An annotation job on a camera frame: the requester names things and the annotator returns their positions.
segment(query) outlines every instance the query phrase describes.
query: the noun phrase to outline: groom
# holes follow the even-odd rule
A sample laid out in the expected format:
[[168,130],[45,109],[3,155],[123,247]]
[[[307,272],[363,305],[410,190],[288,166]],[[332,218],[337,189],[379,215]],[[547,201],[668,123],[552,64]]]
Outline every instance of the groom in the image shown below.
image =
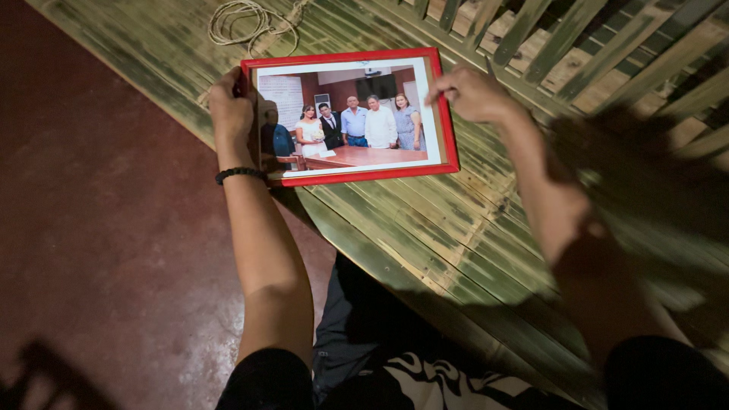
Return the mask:
[[342,142],[342,117],[338,112],[332,111],[327,103],[319,105],[321,117],[321,129],[324,131],[324,143],[328,150],[341,147]]

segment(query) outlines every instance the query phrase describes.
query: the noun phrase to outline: woman in blue dress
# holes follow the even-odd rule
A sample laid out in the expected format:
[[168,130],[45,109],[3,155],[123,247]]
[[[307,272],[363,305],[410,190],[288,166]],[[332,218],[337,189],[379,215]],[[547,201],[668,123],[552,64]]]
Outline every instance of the woman in blue dress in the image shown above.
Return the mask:
[[405,94],[395,96],[395,123],[397,124],[397,140],[403,150],[426,151],[423,136],[423,121],[415,107],[410,105]]

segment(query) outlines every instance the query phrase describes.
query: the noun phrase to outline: black pants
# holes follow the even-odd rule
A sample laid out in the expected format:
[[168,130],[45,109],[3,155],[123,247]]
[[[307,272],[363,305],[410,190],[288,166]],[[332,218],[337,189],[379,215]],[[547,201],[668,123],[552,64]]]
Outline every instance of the black pants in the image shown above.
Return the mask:
[[436,352],[444,343],[432,326],[338,253],[316,328],[314,403],[361,371],[403,352]]

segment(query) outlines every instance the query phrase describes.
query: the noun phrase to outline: jeans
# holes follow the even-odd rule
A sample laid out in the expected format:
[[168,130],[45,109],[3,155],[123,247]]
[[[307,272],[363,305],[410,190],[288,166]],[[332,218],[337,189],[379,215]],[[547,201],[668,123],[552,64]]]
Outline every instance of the jeans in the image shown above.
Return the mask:
[[347,143],[352,147],[367,147],[367,139],[363,136],[347,136]]

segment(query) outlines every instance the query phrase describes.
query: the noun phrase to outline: man in white shirt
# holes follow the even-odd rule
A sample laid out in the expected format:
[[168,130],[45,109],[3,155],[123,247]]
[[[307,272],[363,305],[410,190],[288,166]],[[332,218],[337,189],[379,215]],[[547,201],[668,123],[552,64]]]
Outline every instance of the man in white shirt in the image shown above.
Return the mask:
[[367,97],[367,119],[364,122],[364,136],[370,148],[395,148],[397,125],[392,110],[380,105],[377,96]]

